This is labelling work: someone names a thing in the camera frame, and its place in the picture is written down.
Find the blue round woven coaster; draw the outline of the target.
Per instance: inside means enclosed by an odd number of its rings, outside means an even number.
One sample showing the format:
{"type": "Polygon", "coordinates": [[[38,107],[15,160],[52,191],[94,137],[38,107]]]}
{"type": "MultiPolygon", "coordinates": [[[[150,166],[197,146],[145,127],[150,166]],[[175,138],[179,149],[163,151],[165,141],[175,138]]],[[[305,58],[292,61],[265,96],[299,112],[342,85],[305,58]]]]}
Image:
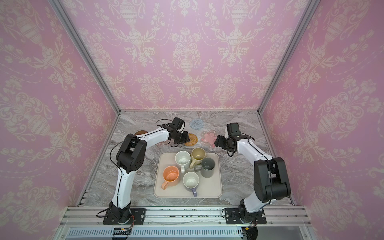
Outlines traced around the blue round woven coaster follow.
{"type": "Polygon", "coordinates": [[[202,119],[193,119],[190,122],[190,127],[194,130],[201,130],[204,128],[204,121],[202,119]]]}

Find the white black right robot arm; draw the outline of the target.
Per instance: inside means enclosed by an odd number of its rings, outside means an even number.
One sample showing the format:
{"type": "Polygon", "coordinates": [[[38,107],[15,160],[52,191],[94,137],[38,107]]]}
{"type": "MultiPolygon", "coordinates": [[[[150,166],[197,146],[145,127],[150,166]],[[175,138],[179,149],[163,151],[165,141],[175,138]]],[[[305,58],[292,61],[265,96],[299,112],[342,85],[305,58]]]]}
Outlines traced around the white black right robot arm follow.
{"type": "Polygon", "coordinates": [[[215,146],[227,151],[230,157],[242,154],[254,166],[254,191],[239,204],[240,219],[244,223],[256,221],[265,206],[291,195],[285,161],[262,151],[249,136],[218,136],[215,146]]]}

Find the woven rattan round coaster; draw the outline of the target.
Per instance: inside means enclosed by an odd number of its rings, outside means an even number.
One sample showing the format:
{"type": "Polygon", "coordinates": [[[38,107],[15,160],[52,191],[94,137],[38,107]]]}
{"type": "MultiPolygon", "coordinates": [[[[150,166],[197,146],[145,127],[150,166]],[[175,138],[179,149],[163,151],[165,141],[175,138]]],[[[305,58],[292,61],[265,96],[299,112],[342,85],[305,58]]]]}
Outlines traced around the woven rattan round coaster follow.
{"type": "Polygon", "coordinates": [[[198,143],[198,137],[195,134],[189,133],[189,142],[184,143],[187,147],[192,147],[198,143]]]}

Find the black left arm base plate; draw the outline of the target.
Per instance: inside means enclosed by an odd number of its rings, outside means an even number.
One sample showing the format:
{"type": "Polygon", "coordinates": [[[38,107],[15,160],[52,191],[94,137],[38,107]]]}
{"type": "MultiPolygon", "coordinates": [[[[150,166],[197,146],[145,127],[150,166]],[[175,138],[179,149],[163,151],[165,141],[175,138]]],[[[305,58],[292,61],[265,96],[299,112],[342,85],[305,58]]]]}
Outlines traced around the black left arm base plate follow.
{"type": "Polygon", "coordinates": [[[143,225],[146,216],[146,209],[134,208],[123,213],[113,213],[107,210],[103,225],[143,225]]]}

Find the pink flower silicone coaster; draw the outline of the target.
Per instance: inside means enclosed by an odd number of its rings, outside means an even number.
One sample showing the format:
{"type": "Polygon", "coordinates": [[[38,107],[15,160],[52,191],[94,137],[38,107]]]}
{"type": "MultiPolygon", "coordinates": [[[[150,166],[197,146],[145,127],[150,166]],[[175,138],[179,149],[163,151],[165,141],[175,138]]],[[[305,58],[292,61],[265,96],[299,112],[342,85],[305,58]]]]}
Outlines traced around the pink flower silicone coaster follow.
{"type": "Polygon", "coordinates": [[[169,144],[169,141],[163,141],[163,142],[160,142],[158,144],[156,144],[157,146],[167,146],[169,144]]]}

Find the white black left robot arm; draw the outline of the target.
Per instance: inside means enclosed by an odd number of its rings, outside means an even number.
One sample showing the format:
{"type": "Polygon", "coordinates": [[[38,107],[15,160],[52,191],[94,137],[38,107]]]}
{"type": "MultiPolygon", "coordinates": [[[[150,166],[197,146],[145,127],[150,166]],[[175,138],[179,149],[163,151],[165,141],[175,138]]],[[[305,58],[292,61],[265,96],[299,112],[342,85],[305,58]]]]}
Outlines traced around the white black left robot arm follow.
{"type": "Polygon", "coordinates": [[[175,144],[188,143],[189,133],[165,126],[143,135],[128,134],[122,142],[116,155],[119,169],[117,186],[107,210],[108,216],[113,216],[117,223],[126,224],[131,218],[131,191],[137,170],[144,163],[146,150],[170,140],[175,144]]]}

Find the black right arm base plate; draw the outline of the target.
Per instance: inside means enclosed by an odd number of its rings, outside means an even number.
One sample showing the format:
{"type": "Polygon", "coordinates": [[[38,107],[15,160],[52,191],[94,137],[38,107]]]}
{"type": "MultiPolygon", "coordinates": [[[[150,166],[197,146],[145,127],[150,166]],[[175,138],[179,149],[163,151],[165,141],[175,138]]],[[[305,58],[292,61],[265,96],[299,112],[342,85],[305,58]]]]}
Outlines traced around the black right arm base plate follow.
{"type": "Polygon", "coordinates": [[[256,213],[248,213],[243,209],[239,210],[238,208],[225,208],[224,218],[227,225],[265,225],[267,223],[264,210],[256,213]]]}

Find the brown wooden round coaster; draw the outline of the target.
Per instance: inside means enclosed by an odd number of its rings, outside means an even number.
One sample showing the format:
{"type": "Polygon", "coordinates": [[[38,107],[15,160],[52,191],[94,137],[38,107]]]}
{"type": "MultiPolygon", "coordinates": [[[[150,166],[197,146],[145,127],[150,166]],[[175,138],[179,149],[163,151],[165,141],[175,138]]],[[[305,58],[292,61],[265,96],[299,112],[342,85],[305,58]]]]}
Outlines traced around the brown wooden round coaster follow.
{"type": "Polygon", "coordinates": [[[147,134],[147,133],[148,133],[147,131],[140,130],[140,131],[137,131],[137,132],[135,133],[135,135],[136,135],[136,136],[138,136],[138,135],[145,135],[145,134],[147,134]]]}

